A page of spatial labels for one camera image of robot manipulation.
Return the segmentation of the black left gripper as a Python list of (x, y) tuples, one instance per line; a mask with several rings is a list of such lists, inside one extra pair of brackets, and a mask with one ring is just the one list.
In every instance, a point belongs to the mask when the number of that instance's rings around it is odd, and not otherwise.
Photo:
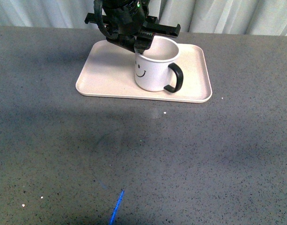
[(143, 54), (155, 35), (175, 38), (180, 33), (180, 24), (159, 24), (149, 15), (148, 5), (148, 0), (95, 0), (94, 13), (88, 13), (84, 22), (96, 24), (108, 42)]

